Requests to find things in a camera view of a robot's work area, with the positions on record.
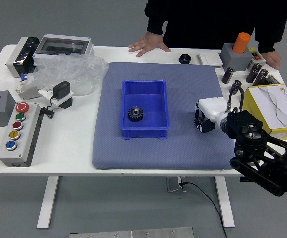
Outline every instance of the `gray floor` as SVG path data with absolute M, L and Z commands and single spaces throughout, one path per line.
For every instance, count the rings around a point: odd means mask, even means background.
M 22 36 L 90 36 L 95 45 L 127 46 L 145 33 L 143 0 L 0 0 L 0 51 Z M 276 17 L 268 13 L 267 17 Z M 276 44 L 287 85 L 287 26 Z M 217 204 L 213 178 L 187 178 Z M 192 226 L 195 238 L 224 237 L 212 204 L 194 187 L 170 194 L 164 177 L 62 177 L 48 230 L 36 225 L 46 177 L 0 177 L 0 238 L 67 238 L 69 233 Z M 226 178 L 235 228 L 229 238 L 287 237 L 287 194 Z

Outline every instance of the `blue mat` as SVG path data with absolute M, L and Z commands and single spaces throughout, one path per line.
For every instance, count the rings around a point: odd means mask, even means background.
M 168 138 L 122 139 L 122 81 L 165 80 L 170 129 Z M 110 63 L 103 80 L 93 145 L 97 169 L 231 169 L 234 142 L 220 128 L 200 133 L 194 126 L 195 103 L 220 97 L 211 66 Z

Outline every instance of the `fingers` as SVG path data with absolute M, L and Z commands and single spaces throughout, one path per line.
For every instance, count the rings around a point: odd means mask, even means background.
M 164 51 L 166 51 L 166 52 L 170 52 L 170 51 L 171 51 L 170 48 L 168 48 L 168 47 L 164 44 L 164 42 L 161 43 L 160 48 L 162 48 L 162 49 L 163 49 Z
M 147 45 L 146 47 L 144 47 L 138 54 L 136 54 L 136 57 L 140 57 L 143 54 L 147 53 L 148 51 L 153 50 L 155 47 L 151 47 L 151 45 Z
M 266 64 L 268 64 L 270 67 L 276 69 L 276 70 L 279 70 L 280 69 L 280 63 L 278 62 L 275 62 L 274 60 L 272 59 L 268 59 L 266 60 Z
M 139 40 L 137 40 L 135 43 L 128 45 L 128 47 L 130 48 L 128 51 L 129 52 L 134 52 L 137 50 L 141 50 L 142 48 L 144 48 L 147 45 L 146 41 L 144 40 L 144 38 L 140 38 Z
M 266 64 L 268 64 L 270 67 L 276 70 L 280 69 L 281 56 L 276 51 L 262 53 L 262 56 L 266 60 Z

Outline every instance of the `black cable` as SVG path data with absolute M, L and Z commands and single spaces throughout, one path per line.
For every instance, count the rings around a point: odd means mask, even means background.
M 229 93 L 228 102 L 231 103 L 231 101 L 232 101 L 232 95 L 233 95 L 233 92 L 234 92 L 235 90 L 239 90 L 240 93 L 241 93 L 241 100 L 240 100 L 240 102 L 239 102 L 239 111 L 241 112 L 241 111 L 243 110 L 243 103 L 244 103 L 244 90 L 242 89 L 241 86 L 236 86 L 236 87 L 234 88 L 234 90 Z
M 43 113 L 43 114 L 46 114 L 49 118 L 52 118 L 52 117 L 53 117 L 53 114 L 54 114 L 54 111 L 51 110 L 51 109 L 49 109 L 49 107 L 52 106 L 52 102 L 51 102 L 51 99 L 52 99 L 52 98 L 54 98 L 54 97 L 52 96 L 52 97 L 50 98 L 50 104 L 51 104 L 51 105 L 47 106 L 46 108 L 43 107 L 43 108 L 41 109 L 42 113 Z
M 216 211 L 217 211 L 217 213 L 218 213 L 219 219 L 221 220 L 221 225 L 222 225 L 222 228 L 223 228 L 225 237 L 228 238 L 228 237 L 227 237 L 227 234 L 226 234 L 226 231 L 225 231 L 225 228 L 224 228 L 222 215 L 221 215 L 221 213 L 219 212 L 219 210 L 218 210 L 218 208 L 216 207 L 216 205 L 214 204 L 214 202 L 212 201 L 212 199 L 210 199 L 210 197 L 209 197 L 205 192 L 203 192 L 202 189 L 200 189 L 200 188 L 199 188 L 197 185 L 195 185 L 194 183 L 191 183 L 191 182 L 181 182 L 179 185 L 182 187 L 182 186 L 184 186 L 184 185 L 186 185 L 186 184 L 191 184 L 191 185 L 197 187 L 197 188 L 211 201 L 211 203 L 213 204 L 214 208 L 216 209 Z

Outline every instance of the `person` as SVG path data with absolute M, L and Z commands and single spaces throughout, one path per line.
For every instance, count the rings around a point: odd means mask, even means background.
M 287 0 L 148 0 L 147 33 L 129 45 L 137 57 L 155 48 L 222 49 L 233 43 L 240 32 L 255 29 L 258 51 L 266 63 L 280 68 L 281 56 L 274 43 L 282 39 L 287 21 Z M 163 24 L 167 21 L 163 35 Z

